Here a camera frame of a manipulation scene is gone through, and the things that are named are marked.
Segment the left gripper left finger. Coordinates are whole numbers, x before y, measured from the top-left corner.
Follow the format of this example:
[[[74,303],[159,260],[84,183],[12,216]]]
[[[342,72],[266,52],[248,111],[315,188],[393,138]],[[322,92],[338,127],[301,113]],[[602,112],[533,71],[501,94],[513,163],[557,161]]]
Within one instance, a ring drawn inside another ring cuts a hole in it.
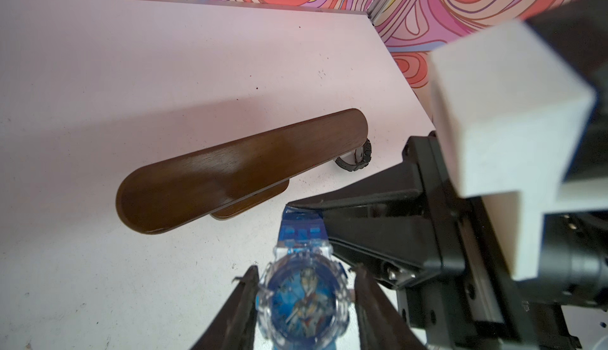
[[[254,348],[259,280],[256,265],[251,265],[242,277],[234,278],[237,282],[234,291],[191,349],[252,350]]]

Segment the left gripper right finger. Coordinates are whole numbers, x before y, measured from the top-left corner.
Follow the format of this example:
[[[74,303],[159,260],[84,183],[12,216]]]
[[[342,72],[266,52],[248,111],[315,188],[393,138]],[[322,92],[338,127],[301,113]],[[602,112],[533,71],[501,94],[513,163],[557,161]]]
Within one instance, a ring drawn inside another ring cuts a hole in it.
[[[362,264],[352,268],[355,307],[363,350],[426,349],[402,316],[381,290],[375,278]]]

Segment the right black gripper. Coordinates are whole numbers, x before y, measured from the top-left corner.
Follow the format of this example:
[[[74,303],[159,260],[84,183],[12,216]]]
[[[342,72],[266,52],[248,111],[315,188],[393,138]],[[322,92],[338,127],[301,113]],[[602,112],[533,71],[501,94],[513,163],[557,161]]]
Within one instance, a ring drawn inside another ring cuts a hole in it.
[[[428,348],[579,349],[555,305],[523,297],[478,198],[456,196],[434,135],[403,162],[288,208],[323,219],[335,255],[379,283],[405,283],[397,306]]]

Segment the blue transparent wrist watch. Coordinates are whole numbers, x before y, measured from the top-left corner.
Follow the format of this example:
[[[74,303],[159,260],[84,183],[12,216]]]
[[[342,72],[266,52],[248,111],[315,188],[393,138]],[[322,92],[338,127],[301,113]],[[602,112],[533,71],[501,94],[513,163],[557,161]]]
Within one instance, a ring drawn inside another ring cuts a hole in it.
[[[334,349],[349,325],[351,291],[322,214],[285,207],[273,253],[256,296],[261,333],[275,349]]]

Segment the black sport wrist watch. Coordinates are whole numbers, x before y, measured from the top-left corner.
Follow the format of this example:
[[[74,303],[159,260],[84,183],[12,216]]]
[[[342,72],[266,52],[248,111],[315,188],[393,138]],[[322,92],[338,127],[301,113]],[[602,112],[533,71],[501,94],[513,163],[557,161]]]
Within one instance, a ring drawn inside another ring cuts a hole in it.
[[[348,172],[356,172],[358,170],[364,169],[371,162],[372,157],[372,145],[371,141],[367,139],[365,143],[353,150],[351,154],[349,154],[349,159],[351,162],[347,162],[343,156],[335,159],[335,163],[343,170]]]

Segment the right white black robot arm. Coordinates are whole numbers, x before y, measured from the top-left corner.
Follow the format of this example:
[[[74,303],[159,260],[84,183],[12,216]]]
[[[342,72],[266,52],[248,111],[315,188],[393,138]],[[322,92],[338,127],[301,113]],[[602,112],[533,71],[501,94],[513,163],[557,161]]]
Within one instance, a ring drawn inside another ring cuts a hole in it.
[[[607,306],[607,0],[430,56],[435,129],[402,162],[286,217],[356,274],[363,349],[577,349],[562,307]]]

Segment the brown wooden watch stand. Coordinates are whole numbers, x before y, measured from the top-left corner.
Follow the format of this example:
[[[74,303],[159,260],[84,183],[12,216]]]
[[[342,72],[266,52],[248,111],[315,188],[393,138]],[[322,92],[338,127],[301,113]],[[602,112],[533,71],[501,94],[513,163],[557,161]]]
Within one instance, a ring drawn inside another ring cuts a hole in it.
[[[362,147],[367,134],[364,114],[346,109],[143,166],[120,184],[117,215],[142,234],[206,215],[231,218],[282,193],[293,177]]]

